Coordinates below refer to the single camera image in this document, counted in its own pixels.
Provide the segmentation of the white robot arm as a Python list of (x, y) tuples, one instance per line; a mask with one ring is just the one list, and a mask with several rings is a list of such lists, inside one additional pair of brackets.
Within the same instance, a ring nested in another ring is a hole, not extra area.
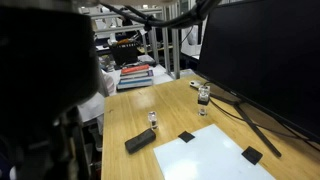
[(78, 107), (98, 90), (99, 0), (0, 0), (1, 180), (90, 180)]

